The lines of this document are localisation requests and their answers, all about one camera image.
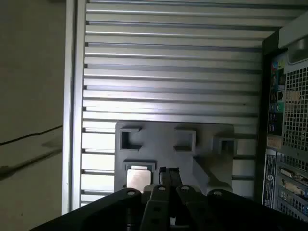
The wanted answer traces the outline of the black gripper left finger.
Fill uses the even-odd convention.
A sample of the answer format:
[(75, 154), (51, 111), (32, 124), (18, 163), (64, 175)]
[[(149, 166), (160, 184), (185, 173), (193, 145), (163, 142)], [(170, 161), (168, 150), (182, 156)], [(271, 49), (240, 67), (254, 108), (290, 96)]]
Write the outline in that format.
[(159, 169), (159, 184), (144, 192), (123, 188), (34, 228), (36, 231), (167, 231), (170, 181)]

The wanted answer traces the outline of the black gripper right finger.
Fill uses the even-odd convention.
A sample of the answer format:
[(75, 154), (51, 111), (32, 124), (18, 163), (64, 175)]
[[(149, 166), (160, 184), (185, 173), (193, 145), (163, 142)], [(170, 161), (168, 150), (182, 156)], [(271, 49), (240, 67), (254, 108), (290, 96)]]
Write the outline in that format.
[(308, 224), (224, 189), (176, 188), (172, 231), (306, 231)]

